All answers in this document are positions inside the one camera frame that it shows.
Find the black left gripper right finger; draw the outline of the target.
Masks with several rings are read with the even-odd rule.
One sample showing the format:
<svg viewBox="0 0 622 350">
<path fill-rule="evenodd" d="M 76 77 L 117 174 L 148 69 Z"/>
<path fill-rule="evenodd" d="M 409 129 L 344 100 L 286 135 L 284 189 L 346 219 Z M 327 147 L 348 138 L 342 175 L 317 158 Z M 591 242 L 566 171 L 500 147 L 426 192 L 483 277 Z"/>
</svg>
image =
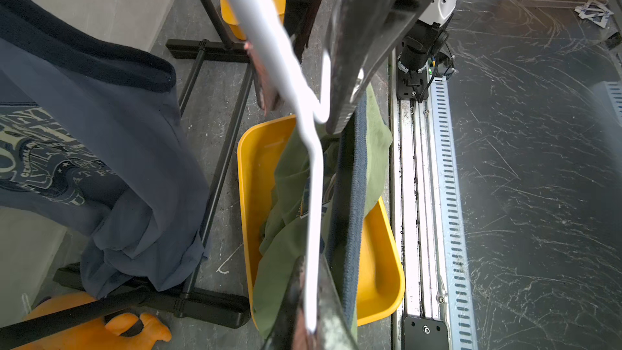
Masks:
<svg viewBox="0 0 622 350">
<path fill-rule="evenodd" d="M 321 350 L 358 349 L 351 329 L 343 317 L 340 298 L 326 262 L 319 264 L 315 348 Z"/>
</svg>

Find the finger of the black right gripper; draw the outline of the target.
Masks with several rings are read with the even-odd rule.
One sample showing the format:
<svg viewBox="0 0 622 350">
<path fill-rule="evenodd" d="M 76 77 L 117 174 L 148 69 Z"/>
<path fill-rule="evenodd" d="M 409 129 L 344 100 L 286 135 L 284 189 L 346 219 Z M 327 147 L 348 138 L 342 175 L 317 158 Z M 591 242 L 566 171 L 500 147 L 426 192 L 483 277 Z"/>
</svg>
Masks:
<svg viewBox="0 0 622 350">
<path fill-rule="evenodd" d="M 348 124 L 372 76 L 432 0 L 337 0 L 327 29 L 324 90 L 327 133 Z"/>
<path fill-rule="evenodd" d="M 255 71 L 254 84 L 258 106 L 265 114 L 268 114 L 280 106 L 280 94 L 275 87 L 275 84 L 273 84 L 267 69 L 255 52 L 253 45 L 247 41 L 244 49 L 248 54 Z"/>
</svg>

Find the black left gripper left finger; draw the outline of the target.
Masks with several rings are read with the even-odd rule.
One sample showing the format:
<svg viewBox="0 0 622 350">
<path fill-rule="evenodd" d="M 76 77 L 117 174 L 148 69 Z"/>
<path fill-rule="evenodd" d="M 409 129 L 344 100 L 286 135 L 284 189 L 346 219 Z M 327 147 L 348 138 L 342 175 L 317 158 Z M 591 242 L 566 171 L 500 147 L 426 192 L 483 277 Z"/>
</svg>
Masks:
<svg viewBox="0 0 622 350">
<path fill-rule="evenodd" d="M 303 311 L 304 280 L 305 257 L 301 256 L 294 264 L 274 326 L 262 350 L 303 350 L 309 347 Z"/>
</svg>

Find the plain green tank top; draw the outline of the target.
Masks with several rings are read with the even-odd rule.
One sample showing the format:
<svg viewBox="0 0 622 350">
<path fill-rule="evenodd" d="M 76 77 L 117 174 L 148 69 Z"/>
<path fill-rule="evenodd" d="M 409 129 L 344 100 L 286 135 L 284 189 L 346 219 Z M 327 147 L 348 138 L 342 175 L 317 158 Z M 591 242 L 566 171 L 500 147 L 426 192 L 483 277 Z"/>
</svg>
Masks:
<svg viewBox="0 0 622 350">
<path fill-rule="evenodd" d="M 366 89 L 341 134 L 327 134 L 323 126 L 317 130 L 324 160 L 320 249 L 327 258 L 343 316 L 353 326 L 364 219 L 384 191 L 391 132 L 372 87 Z M 293 131 L 275 168 L 272 206 L 259 244 L 253 311 L 263 338 L 275 325 L 294 265 L 307 246 L 309 170 L 308 152 L 299 133 Z"/>
</svg>

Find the white wire hanger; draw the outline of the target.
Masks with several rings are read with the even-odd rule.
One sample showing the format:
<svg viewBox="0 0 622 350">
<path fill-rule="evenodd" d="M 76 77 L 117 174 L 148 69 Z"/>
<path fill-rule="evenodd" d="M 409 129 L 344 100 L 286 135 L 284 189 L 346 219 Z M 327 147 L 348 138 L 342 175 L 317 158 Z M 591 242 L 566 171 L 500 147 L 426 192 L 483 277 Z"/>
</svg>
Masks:
<svg viewBox="0 0 622 350">
<path fill-rule="evenodd" d="M 316 125 L 325 123 L 328 107 L 308 86 L 273 0 L 228 0 L 248 41 L 272 82 L 296 114 L 297 129 L 310 161 L 309 212 L 305 261 L 304 317 L 311 335 L 317 329 L 317 287 L 322 223 L 322 145 Z"/>
</svg>

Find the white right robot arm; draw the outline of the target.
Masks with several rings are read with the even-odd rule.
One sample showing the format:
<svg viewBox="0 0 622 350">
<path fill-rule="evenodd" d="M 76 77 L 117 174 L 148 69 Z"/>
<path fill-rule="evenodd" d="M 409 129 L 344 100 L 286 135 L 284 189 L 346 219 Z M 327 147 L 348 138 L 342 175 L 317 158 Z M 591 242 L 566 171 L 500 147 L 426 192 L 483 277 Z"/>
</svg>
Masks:
<svg viewBox="0 0 622 350">
<path fill-rule="evenodd" d="M 286 0 L 284 27 L 301 58 L 322 0 Z M 416 71 L 441 48 L 457 0 L 337 0 L 324 47 L 330 59 L 327 132 L 348 124 L 364 88 L 391 50 Z"/>
</svg>

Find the dark grey tank top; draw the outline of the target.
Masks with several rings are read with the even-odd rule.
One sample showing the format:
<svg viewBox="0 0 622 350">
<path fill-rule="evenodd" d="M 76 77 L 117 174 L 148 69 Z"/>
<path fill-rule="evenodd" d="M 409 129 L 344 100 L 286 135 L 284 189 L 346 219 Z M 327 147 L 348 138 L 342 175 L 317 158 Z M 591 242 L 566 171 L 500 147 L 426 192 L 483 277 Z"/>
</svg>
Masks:
<svg viewBox="0 0 622 350">
<path fill-rule="evenodd" d="M 204 247 L 206 178 L 173 66 L 98 40 L 32 0 L 1 0 L 1 204 L 85 235 L 84 289 L 165 291 Z"/>
</svg>

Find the large yellow plastic tray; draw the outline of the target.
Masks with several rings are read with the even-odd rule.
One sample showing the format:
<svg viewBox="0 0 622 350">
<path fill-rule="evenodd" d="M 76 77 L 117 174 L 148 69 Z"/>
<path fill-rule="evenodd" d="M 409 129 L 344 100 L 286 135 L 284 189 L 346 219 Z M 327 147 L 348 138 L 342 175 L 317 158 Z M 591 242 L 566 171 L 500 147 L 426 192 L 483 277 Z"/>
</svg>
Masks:
<svg viewBox="0 0 622 350">
<path fill-rule="evenodd" d="M 291 133 L 296 117 L 291 115 L 251 127 L 237 146 L 237 171 L 249 299 L 254 300 L 254 284 L 262 255 L 259 251 L 262 224 L 272 206 L 274 171 Z M 382 199 L 364 220 L 360 272 L 357 291 L 357 325 L 387 318 L 404 297 L 403 264 L 398 257 L 394 232 Z"/>
</svg>

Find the black clothes rack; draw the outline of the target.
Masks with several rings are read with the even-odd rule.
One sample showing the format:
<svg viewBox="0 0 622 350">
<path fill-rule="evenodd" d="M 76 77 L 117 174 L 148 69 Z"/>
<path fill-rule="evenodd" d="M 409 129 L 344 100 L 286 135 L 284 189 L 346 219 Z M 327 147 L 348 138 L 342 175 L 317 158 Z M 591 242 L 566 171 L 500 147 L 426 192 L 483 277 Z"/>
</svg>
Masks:
<svg viewBox="0 0 622 350">
<path fill-rule="evenodd" d="M 169 58 L 168 39 L 218 34 L 200 0 L 33 0 L 72 26 L 105 41 Z M 245 68 L 206 62 L 182 123 L 207 178 L 215 173 Z M 246 293 L 236 171 L 228 170 L 197 284 L 217 292 Z M 22 319 L 48 297 L 65 293 L 53 274 L 76 262 L 85 238 L 30 212 L 1 211 L 1 323 Z"/>
</svg>

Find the orange plush toy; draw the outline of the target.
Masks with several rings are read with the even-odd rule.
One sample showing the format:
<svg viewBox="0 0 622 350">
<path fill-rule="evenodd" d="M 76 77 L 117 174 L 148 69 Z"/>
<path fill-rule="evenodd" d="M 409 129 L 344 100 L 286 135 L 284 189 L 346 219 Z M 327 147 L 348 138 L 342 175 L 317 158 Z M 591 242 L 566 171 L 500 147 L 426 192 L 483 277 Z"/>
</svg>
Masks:
<svg viewBox="0 0 622 350">
<path fill-rule="evenodd" d="M 22 349 L 152 349 L 158 341 L 170 342 L 171 331 L 148 313 L 121 313 L 110 321 L 103 317 L 23 345 Z"/>
</svg>

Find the metal base rail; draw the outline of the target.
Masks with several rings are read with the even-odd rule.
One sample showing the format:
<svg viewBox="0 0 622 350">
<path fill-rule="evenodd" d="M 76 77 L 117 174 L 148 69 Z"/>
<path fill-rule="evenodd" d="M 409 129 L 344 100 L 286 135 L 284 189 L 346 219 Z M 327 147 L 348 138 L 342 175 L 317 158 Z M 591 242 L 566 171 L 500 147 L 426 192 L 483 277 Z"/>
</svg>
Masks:
<svg viewBox="0 0 622 350">
<path fill-rule="evenodd" d="M 390 212 L 405 284 L 392 347 L 476 349 L 449 89 L 432 68 L 423 74 L 427 100 L 400 96 L 406 72 L 391 55 Z"/>
</svg>

